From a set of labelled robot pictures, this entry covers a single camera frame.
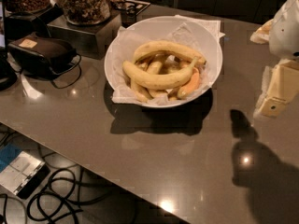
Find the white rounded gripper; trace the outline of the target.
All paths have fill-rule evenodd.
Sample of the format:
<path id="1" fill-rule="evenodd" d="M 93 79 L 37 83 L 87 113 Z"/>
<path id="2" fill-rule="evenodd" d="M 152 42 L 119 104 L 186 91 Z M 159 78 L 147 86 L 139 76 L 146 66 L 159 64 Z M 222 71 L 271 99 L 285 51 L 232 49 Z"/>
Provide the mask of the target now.
<path id="1" fill-rule="evenodd" d="M 287 0 L 276 13 L 270 33 L 270 52 L 281 60 L 263 71 L 260 116 L 275 118 L 299 93 L 299 0 Z"/>

